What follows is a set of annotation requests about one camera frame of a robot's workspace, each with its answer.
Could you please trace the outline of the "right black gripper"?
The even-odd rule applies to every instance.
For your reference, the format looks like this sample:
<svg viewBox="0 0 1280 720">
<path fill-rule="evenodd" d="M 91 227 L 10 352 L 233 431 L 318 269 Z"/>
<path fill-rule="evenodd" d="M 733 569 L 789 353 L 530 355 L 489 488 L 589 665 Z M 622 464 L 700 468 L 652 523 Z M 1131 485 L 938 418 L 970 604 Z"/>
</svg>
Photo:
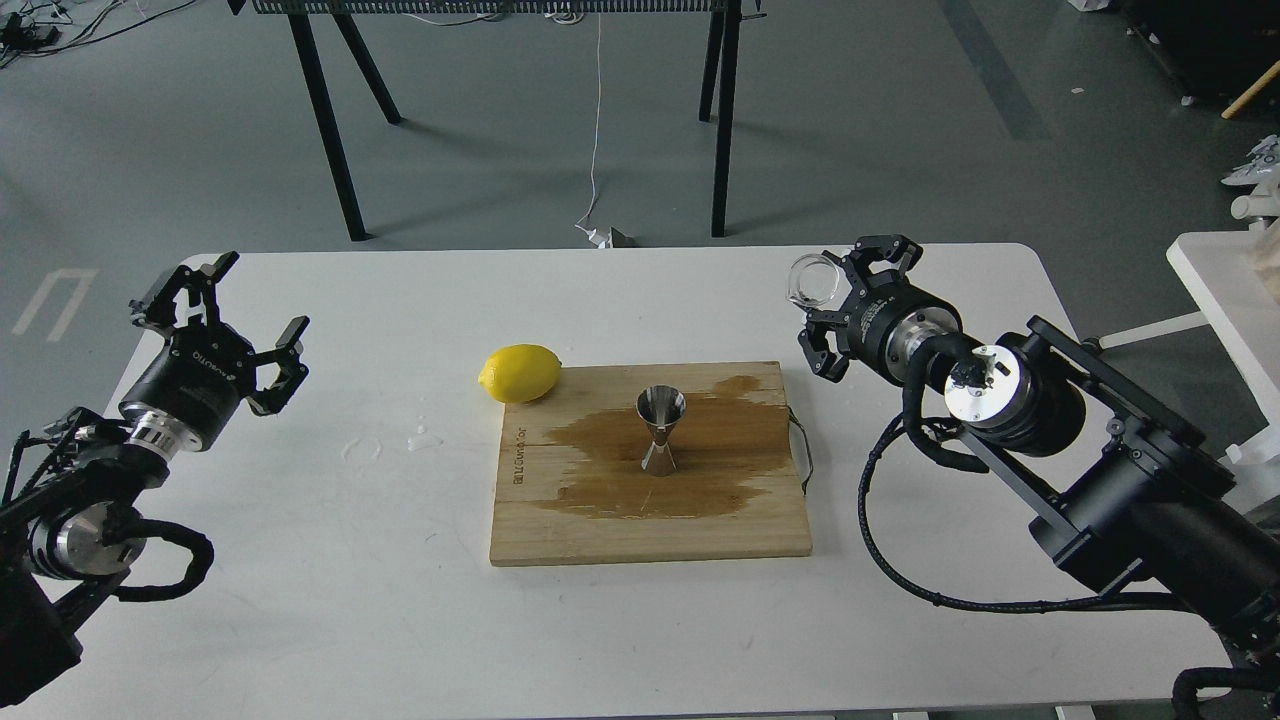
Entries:
<svg viewBox="0 0 1280 720">
<path fill-rule="evenodd" d="M 923 249 L 902 234 L 856 240 L 838 260 L 849 284 L 836 310 L 808 309 L 797 336 L 814 375 L 840 383 L 859 360 L 893 386 L 906 380 L 910 356 L 924 340 L 960 332 L 956 309 L 908 278 Z"/>
</svg>

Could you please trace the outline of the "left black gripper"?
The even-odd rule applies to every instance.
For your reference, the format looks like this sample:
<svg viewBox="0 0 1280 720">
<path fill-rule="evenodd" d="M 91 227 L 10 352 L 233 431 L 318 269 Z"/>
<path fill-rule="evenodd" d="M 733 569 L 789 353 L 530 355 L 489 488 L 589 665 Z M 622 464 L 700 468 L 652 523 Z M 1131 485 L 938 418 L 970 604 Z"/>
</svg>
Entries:
<svg viewBox="0 0 1280 720">
<path fill-rule="evenodd" d="M 247 401 L 256 416 L 276 415 L 308 375 L 301 361 L 301 337 L 308 316 L 296 316 L 274 348 L 253 354 L 251 343 L 221 322 L 216 286 L 238 261 L 224 252 L 198 269 L 179 265 L 157 278 L 151 290 L 129 302 L 131 323 L 165 338 L 163 351 L 118 404 L 124 419 L 160 413 L 195 437 L 187 448 L 201 452 L 212 446 L 230 416 L 253 388 L 253 368 L 275 364 L 275 380 L 253 389 Z"/>
</svg>

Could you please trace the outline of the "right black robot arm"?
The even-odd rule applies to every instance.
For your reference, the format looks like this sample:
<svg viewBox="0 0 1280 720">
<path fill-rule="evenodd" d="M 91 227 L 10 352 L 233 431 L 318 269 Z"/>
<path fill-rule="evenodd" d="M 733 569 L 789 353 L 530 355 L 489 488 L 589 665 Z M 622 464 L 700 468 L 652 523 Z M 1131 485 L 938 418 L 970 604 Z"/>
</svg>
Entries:
<svg viewBox="0 0 1280 720">
<path fill-rule="evenodd" d="M 908 278 L 922 252 L 901 234 L 864 236 L 846 252 L 803 255 L 788 272 L 810 370 L 835 383 L 860 363 L 901 393 L 858 486 L 876 565 L 908 593 L 968 612 L 1192 612 L 1245 662 L 1183 670 L 1175 716 L 1198 719 L 1206 689 L 1260 692 L 1276 715 L 1277 541 L 1226 505 L 1235 480 L 1202 450 L 1203 433 L 1043 318 L 992 343 L 970 337 L 952 304 Z M 874 541 L 867 501 L 899 437 L 937 466 L 996 474 L 1034 511 L 1037 544 L 1091 594 L 975 602 L 897 571 Z"/>
</svg>

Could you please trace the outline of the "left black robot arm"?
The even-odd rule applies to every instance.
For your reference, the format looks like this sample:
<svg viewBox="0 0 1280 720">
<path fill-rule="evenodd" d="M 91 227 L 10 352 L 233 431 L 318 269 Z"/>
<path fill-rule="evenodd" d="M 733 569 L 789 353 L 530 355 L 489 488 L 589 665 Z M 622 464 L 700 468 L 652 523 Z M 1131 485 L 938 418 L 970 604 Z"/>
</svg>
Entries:
<svg viewBox="0 0 1280 720">
<path fill-rule="evenodd" d="M 305 382 L 294 318 L 259 352 L 220 316 L 218 283 L 238 260 L 225 252 L 180 265 L 131 304 L 137 327 L 164 340 L 120 401 L 116 418 L 73 407 L 13 445 L 3 488 L 3 705 L 26 701 L 76 666 L 76 633 L 110 598 L 177 600 L 204 583 L 210 539 L 134 503 L 157 488 L 180 451 L 212 447 L 236 410 L 278 414 Z"/>
</svg>

